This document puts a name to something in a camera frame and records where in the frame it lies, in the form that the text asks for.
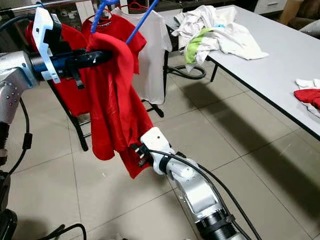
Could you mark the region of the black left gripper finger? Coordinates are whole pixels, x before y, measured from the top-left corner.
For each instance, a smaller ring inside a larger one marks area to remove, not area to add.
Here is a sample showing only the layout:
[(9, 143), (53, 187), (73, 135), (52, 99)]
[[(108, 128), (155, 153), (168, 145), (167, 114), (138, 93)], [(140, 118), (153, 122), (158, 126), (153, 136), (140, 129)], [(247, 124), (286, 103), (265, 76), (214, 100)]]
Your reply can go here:
[(87, 51), (82, 55), (82, 68), (100, 66), (114, 57), (112, 51)]

